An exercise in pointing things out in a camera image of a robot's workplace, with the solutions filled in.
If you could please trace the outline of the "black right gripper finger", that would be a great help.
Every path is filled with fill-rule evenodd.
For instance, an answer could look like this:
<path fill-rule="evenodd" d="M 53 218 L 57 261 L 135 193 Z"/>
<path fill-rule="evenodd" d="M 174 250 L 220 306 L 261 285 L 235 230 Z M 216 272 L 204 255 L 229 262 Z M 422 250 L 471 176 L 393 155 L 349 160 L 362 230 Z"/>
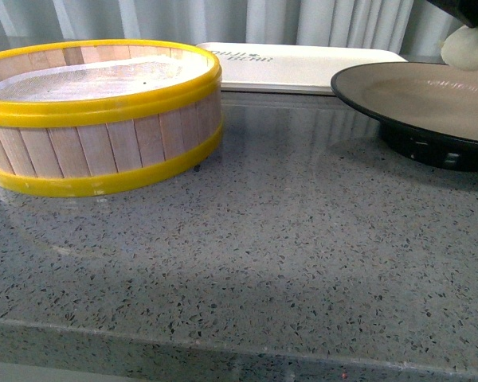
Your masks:
<path fill-rule="evenodd" d="M 478 28 L 478 0 L 428 0 L 470 28 Z"/>

